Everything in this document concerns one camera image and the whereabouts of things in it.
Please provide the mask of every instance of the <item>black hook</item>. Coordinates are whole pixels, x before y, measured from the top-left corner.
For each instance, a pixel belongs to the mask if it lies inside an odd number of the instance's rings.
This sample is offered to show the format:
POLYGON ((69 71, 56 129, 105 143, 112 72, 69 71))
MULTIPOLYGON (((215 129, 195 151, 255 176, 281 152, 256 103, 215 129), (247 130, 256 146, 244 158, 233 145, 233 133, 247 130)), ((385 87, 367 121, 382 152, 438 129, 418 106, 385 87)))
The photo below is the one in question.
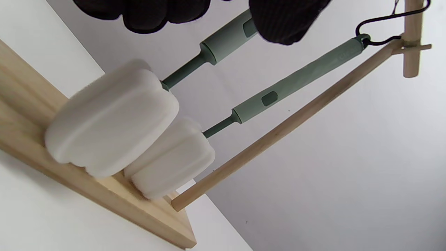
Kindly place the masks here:
MULTIPOLYGON (((427 5, 424 8, 421 8, 419 10, 413 10, 413 11, 409 11, 409 12, 405 12, 405 13, 392 14, 390 16, 376 17, 376 18, 365 20, 365 21, 361 22, 360 24, 358 24, 358 26, 356 27, 356 35, 359 36, 361 34, 360 29, 361 29, 361 26, 363 26, 364 24, 383 21, 383 20, 389 20, 389 19, 398 18, 398 17, 405 17, 405 16, 410 16, 410 15, 421 13, 421 12, 427 10, 427 8, 429 8, 429 6, 430 6, 430 0, 426 0, 426 1, 427 1, 427 5)), ((364 40, 364 44, 380 46, 380 45, 387 44, 391 40, 398 40, 398 39, 401 39, 401 36, 393 36, 393 37, 390 37, 390 38, 388 38, 384 41, 381 41, 381 42, 373 42, 370 40, 364 40)))

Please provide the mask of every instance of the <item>black glove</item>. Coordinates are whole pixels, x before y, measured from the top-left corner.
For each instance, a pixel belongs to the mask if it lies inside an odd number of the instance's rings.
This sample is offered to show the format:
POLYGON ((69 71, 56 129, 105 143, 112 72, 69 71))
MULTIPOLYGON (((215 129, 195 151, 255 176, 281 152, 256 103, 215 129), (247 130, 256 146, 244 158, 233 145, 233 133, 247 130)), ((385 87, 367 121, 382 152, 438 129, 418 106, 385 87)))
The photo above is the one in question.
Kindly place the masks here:
MULTIPOLYGON (((249 0, 260 35, 274 43, 290 45, 305 35, 331 0, 249 0)), ((74 0, 86 14, 104 20, 123 16, 132 32, 161 30, 169 21, 181 24, 202 17, 210 0, 74 0)))

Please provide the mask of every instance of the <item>wooden board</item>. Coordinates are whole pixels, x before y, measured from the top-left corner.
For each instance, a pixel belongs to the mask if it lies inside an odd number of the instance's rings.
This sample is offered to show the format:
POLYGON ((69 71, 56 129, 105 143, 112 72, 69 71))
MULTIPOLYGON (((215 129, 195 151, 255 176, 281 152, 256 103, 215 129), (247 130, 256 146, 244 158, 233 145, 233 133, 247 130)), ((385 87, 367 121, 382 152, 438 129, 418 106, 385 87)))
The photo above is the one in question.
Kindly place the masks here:
POLYGON ((176 194, 148 201, 120 173, 95 179, 51 158, 43 135, 67 98, 1 40, 0 90, 0 149, 180 248, 196 245, 186 212, 170 205, 176 194))

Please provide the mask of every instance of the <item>wooden rod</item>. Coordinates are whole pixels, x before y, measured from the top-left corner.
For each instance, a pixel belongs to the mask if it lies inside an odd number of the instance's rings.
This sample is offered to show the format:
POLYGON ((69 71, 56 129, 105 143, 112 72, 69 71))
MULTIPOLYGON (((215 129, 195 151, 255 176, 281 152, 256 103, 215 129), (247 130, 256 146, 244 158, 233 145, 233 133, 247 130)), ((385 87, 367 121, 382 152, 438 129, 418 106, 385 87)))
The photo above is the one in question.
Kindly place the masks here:
MULTIPOLYGON (((424 0, 406 0, 405 11, 413 11, 423 8, 424 0)), ((414 47, 421 44, 421 27, 423 13, 404 17, 403 46, 414 47)), ((411 50, 404 53, 403 76, 413 78, 418 76, 420 68, 420 51, 411 50)))
POLYGON ((408 47, 408 48, 399 48, 392 52, 392 55, 398 55, 410 51, 421 51, 421 50, 430 50, 432 49, 432 44, 428 45, 421 45, 421 46, 415 46, 415 47, 408 47))
POLYGON ((277 141, 291 133, 303 122, 315 115, 336 97, 344 93, 351 86, 361 80, 364 76, 366 76, 380 64, 382 64, 392 55, 392 52, 395 49, 401 47, 401 40, 390 42, 388 45, 386 45, 372 57, 367 59, 364 63, 350 72, 340 81, 327 89, 324 93, 316 97, 302 109, 291 115, 274 129, 269 131, 265 136, 255 141, 252 145, 248 146, 245 150, 237 154, 235 157, 230 159, 217 170, 197 182, 195 185, 190 187, 188 190, 180 194, 175 199, 173 199, 171 201, 173 208, 176 211, 180 211, 187 205, 192 203, 194 200, 198 199, 201 195, 206 193, 209 189, 213 188, 220 181, 224 180, 229 175, 239 170, 242 166, 264 152, 270 146, 274 145, 277 141))

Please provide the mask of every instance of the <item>black metal hook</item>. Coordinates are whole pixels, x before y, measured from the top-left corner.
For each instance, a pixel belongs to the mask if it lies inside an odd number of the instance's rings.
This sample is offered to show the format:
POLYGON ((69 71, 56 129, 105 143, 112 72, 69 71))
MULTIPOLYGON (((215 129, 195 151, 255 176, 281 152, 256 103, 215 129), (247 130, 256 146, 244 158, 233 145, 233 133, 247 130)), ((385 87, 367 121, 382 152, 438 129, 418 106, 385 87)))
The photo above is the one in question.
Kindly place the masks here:
MULTIPOLYGON (((360 24, 358 24, 358 26, 356 27, 356 35, 359 36, 361 34, 360 29, 361 29, 361 26, 363 26, 364 24, 383 21, 383 20, 389 20, 389 19, 393 19, 393 18, 405 17, 405 16, 410 16, 410 15, 421 13, 421 12, 427 10, 427 8, 429 8, 429 6, 430 6, 430 0, 426 0, 426 1, 427 1, 427 5, 424 8, 421 8, 419 10, 413 10, 413 11, 409 11, 409 12, 405 12, 405 13, 392 14, 390 16, 376 17, 376 18, 365 20, 365 21, 361 22, 360 24)), ((393 37, 390 37, 390 38, 388 38, 384 41, 381 41, 381 42, 373 42, 370 40, 364 40, 364 43, 367 45, 380 46, 380 45, 385 45, 392 40, 398 40, 398 39, 401 39, 401 36, 393 36, 393 37)))

